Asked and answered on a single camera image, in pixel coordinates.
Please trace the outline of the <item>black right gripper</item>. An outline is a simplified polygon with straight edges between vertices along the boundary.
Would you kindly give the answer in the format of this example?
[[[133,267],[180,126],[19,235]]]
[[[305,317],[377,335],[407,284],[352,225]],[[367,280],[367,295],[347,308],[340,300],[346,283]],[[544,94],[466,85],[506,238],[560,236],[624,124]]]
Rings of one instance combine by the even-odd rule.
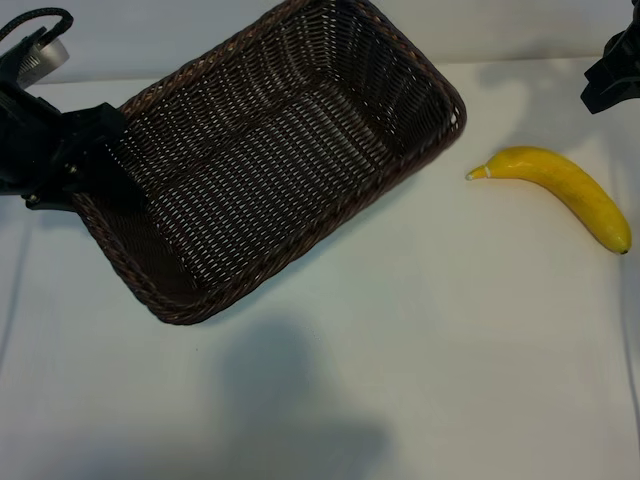
[[[585,72],[588,84],[580,98],[591,114],[639,97],[639,28],[611,37],[597,61]]]

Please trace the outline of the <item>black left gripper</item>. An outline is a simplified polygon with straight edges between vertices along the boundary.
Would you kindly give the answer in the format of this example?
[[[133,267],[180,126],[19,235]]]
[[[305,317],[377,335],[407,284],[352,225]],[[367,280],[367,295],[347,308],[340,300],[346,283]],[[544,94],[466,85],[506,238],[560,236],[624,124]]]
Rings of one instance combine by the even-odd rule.
[[[109,103],[63,113],[27,91],[68,58],[46,29],[1,56],[1,193],[21,197],[29,209],[71,209],[73,192],[117,211],[141,211],[146,196],[110,148],[90,148],[119,138],[124,114]]]

